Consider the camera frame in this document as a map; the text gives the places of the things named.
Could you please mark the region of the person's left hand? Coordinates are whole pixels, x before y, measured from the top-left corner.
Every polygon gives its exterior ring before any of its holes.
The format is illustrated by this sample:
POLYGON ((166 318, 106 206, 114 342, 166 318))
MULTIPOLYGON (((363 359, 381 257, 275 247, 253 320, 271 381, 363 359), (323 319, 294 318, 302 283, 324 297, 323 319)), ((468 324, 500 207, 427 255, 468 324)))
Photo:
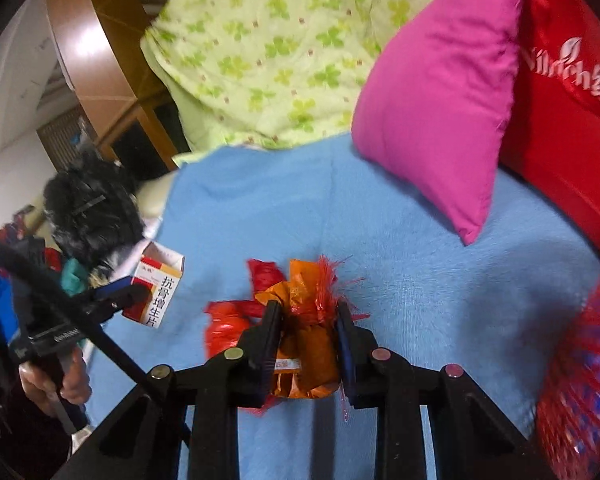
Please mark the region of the person's left hand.
MULTIPOLYGON (((32 401, 43 413, 55 416, 55 411, 50 405, 50 395, 56 393, 56 385, 44 370, 25 362, 18 367, 21 387, 27 398, 32 401)), ((82 351, 74 347, 71 353, 71 364, 65 372, 60 396, 74 405, 83 405, 92 394, 90 378, 86 372, 86 365, 82 351)))

